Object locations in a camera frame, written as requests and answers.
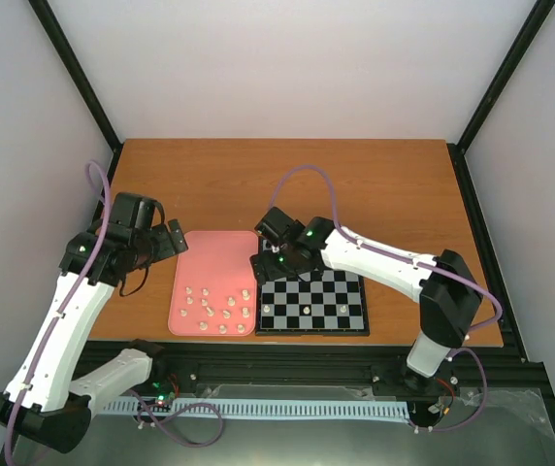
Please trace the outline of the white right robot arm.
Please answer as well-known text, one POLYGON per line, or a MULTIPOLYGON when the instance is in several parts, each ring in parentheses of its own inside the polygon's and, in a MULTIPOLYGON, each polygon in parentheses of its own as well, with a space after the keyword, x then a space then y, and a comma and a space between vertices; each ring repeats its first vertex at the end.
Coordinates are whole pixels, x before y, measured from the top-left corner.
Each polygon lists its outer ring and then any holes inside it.
POLYGON ((263 219, 256 232, 269 245, 249 259, 260 285, 330 269, 388 286, 419 305, 420 330, 395 370, 395 386, 425 392, 444 360, 470 333, 482 293, 472 288, 469 267, 452 250, 439 256, 398 250, 319 216, 308 225, 288 218, 273 226, 263 219))

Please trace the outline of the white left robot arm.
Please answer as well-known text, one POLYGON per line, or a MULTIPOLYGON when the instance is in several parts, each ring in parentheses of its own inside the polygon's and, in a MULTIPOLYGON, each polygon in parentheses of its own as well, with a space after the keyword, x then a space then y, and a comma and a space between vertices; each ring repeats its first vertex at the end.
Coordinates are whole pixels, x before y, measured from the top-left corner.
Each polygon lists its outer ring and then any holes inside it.
POLYGON ((96 318, 114 294, 122 294, 127 276, 186 250, 179 223, 165 218, 158 201, 118 193, 102 218, 68 243, 43 325, 0 391, 0 424, 67 453, 119 395, 139 385, 162 388, 169 379, 164 350, 144 340, 79 379, 73 375, 96 318))

